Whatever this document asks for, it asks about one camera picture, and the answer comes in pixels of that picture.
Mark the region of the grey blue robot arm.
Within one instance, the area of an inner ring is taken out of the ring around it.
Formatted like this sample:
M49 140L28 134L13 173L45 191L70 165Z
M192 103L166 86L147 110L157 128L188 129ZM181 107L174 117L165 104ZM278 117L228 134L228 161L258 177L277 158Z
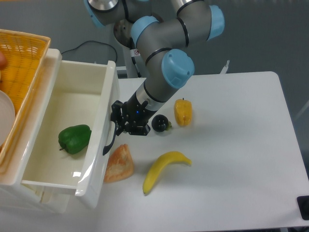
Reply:
M116 135L145 136L149 119L194 74L194 63L183 49L221 35L224 14L203 0L174 0L176 18L160 22L149 0L87 0L84 4L97 26L131 24L130 38L149 75L128 101L112 105L111 121Z

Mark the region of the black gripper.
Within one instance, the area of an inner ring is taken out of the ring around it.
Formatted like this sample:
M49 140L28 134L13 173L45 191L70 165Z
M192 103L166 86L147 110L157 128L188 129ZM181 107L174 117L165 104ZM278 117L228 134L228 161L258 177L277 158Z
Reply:
M116 135L128 133L129 135L146 136L151 128L147 124L149 119L156 113L146 108L147 100L140 103L137 94L134 93L130 99L124 103L116 100L112 104L111 121L123 123L124 118L129 124L117 125Z

